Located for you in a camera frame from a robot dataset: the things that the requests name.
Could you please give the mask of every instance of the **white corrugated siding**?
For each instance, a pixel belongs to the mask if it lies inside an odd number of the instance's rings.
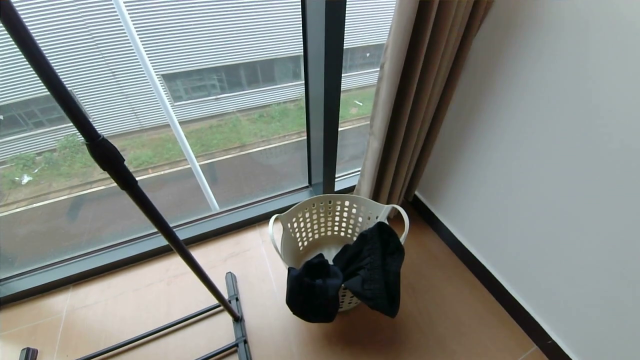
[[[14,0],[62,79],[106,135],[165,124],[113,4],[108,0]],[[126,0],[158,74],[302,53],[300,0]],[[395,0],[349,0],[345,47],[387,38]],[[0,31],[0,103],[46,93]],[[346,74],[343,88],[371,85],[377,70]],[[302,83],[174,104],[179,120],[296,99]],[[0,160],[50,149],[69,126],[0,140]]]

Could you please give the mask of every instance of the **curtain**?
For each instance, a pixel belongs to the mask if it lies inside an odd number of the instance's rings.
[[[492,0],[397,0],[355,194],[411,198]]]

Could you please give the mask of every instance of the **white pole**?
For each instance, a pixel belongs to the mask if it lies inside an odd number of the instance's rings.
[[[154,93],[156,94],[156,98],[160,102],[162,106],[162,110],[164,111],[164,115],[169,120],[169,125],[171,125],[171,130],[175,134],[175,137],[178,139],[178,143],[180,144],[180,148],[182,152],[184,152],[185,157],[187,157],[187,161],[193,170],[194,175],[196,175],[196,180],[204,193],[204,196],[207,198],[207,202],[209,203],[211,209],[215,211],[219,211],[220,207],[216,202],[216,198],[213,197],[213,193],[211,192],[211,188],[209,184],[207,184],[207,180],[202,174],[202,169],[200,168],[200,164],[196,160],[191,147],[189,146],[189,142],[187,138],[184,136],[182,132],[182,128],[180,124],[178,124],[178,120],[175,118],[175,114],[171,109],[171,105],[169,104],[169,100],[164,96],[162,92],[162,87],[160,86],[160,81],[158,81],[156,77],[156,73],[154,72],[153,67],[151,67],[151,63],[149,62],[149,58],[147,58],[147,54],[145,53],[144,48],[142,48],[142,43],[140,42],[140,38],[138,38],[138,34],[136,30],[133,28],[133,23],[131,22],[131,18],[129,18],[129,13],[127,13],[127,8],[124,6],[122,0],[113,0],[113,5],[116,7],[116,11],[118,12],[118,16],[120,16],[120,21],[122,25],[124,25],[124,29],[127,32],[127,36],[129,36],[129,41],[131,41],[131,45],[133,45],[133,49],[138,55],[138,60],[142,65],[142,69],[144,69],[145,74],[147,75],[147,79],[151,83],[151,87],[154,89]]]

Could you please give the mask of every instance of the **tile floor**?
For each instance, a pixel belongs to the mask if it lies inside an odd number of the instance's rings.
[[[331,324],[297,319],[265,223],[192,249],[221,288],[227,271],[237,275],[255,360],[546,360],[437,235],[410,217],[396,319],[364,305]],[[0,359],[18,359],[26,346],[39,349],[38,360],[75,359],[213,302],[177,256],[163,256],[2,309]],[[112,358],[195,359],[232,340],[230,318],[216,313]]]

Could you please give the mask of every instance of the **glass pane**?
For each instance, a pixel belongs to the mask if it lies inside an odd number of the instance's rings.
[[[169,222],[211,215],[113,4],[15,4]],[[222,209],[307,184],[300,2],[229,4],[126,1]],[[4,29],[0,48],[0,277],[153,233],[48,97],[21,103],[48,95]]]
[[[369,116],[396,0],[347,1],[337,175],[362,167]]]

